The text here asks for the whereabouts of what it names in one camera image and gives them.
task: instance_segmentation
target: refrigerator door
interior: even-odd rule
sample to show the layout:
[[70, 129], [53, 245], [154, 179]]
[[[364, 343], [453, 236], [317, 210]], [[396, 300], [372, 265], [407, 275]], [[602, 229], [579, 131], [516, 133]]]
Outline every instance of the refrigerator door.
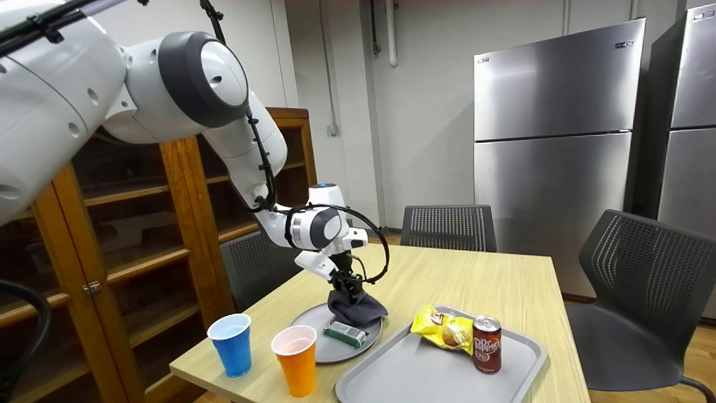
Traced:
[[475, 140], [631, 130], [644, 20], [475, 56]]
[[631, 133], [475, 143], [475, 203], [493, 209], [499, 252], [551, 256], [562, 292], [594, 296], [579, 251], [621, 209]]
[[[716, 238], [714, 150], [716, 128], [670, 133], [659, 221]], [[713, 293], [703, 316], [716, 318]]]
[[673, 128], [716, 125], [716, 4], [686, 15]]

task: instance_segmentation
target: wooden floor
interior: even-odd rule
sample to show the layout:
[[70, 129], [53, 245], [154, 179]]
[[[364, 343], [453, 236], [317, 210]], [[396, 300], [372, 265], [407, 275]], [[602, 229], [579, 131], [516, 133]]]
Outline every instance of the wooden floor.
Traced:
[[[400, 236], [389, 234], [388, 243], [398, 245]], [[696, 379], [714, 390], [716, 387], [716, 328], [699, 326], [686, 352], [684, 375]], [[598, 392], [589, 391], [592, 403], [703, 403], [701, 392], [677, 385], [643, 392]], [[195, 403], [230, 403], [223, 397], [207, 392]]]

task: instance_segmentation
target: tabletop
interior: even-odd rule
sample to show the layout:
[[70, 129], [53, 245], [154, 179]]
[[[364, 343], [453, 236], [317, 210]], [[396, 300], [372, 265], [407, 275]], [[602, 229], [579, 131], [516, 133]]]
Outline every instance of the tabletop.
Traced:
[[[365, 263], [368, 276], [383, 267], [381, 245], [367, 245], [353, 253]], [[331, 288], [304, 270], [246, 310], [251, 317], [253, 361], [247, 374], [228, 378], [209, 339], [174, 360], [172, 374], [234, 402], [298, 401], [289, 394], [271, 339], [298, 314], [325, 303]], [[427, 304], [493, 316], [547, 350], [547, 361], [524, 402], [589, 402], [551, 258], [391, 246], [387, 274], [365, 290], [388, 310], [376, 346]], [[338, 378], [358, 360], [318, 365], [316, 389], [301, 401], [337, 401]]]

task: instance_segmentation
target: cloth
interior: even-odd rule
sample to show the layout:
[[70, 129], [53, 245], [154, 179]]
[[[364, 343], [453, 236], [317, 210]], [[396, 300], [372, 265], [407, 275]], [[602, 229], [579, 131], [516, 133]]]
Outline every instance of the cloth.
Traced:
[[365, 291], [356, 299], [356, 303], [351, 304], [347, 291], [333, 290], [328, 294], [328, 309], [335, 314], [337, 321], [351, 326], [365, 326], [388, 314], [383, 304]]

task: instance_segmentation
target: cabinet door latch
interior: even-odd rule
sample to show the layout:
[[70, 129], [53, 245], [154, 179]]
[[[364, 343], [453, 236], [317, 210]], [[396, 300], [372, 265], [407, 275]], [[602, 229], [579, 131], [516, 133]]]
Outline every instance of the cabinet door latch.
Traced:
[[92, 281], [90, 284], [85, 284], [82, 286], [82, 289], [88, 294], [92, 295], [97, 293], [97, 291], [100, 290], [100, 282], [99, 281]]

